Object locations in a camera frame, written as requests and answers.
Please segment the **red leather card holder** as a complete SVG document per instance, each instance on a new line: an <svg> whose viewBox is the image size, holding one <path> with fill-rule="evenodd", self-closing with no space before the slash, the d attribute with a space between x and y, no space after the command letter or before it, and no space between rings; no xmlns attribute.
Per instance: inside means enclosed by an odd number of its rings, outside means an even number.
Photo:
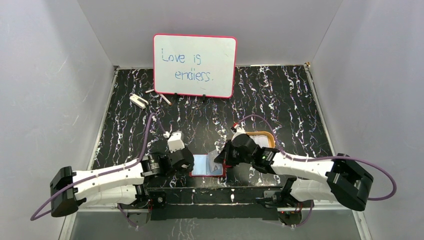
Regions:
<svg viewBox="0 0 424 240"><path fill-rule="evenodd" d="M221 163L214 162L206 154L195 154L194 167L189 173L190 177L214 177L220 178L226 176L226 169Z"/></svg>

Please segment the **tan oval card tray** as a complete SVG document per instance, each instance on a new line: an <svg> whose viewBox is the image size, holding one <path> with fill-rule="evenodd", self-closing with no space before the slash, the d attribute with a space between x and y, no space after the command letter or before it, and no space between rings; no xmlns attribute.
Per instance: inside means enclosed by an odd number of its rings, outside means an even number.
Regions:
<svg viewBox="0 0 424 240"><path fill-rule="evenodd" d="M265 148L275 148L276 142L274 136L267 131L255 131L255 132L246 132L253 141L260 147Z"/></svg>

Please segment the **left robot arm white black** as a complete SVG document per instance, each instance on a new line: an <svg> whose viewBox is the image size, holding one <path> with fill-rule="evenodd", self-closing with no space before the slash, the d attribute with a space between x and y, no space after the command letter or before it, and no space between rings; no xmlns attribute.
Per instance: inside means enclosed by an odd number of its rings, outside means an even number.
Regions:
<svg viewBox="0 0 424 240"><path fill-rule="evenodd" d="M155 152L121 165L95 169L73 170L62 167L50 182L50 214L54 218L77 212L80 206L124 204L144 208L149 194L142 185L157 177L190 172L194 155L187 148L175 152Z"/></svg>

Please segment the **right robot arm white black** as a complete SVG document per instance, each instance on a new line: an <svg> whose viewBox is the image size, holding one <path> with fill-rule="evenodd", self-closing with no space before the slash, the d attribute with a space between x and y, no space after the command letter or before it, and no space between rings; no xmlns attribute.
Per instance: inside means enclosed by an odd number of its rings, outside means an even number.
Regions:
<svg viewBox="0 0 424 240"><path fill-rule="evenodd" d="M344 155L322 160L292 155L277 148L262 147L245 133L227 140L213 161L226 167L250 164L264 174L292 176L279 197L288 207L309 200L325 200L361 212L365 210L374 181L368 171Z"/></svg>

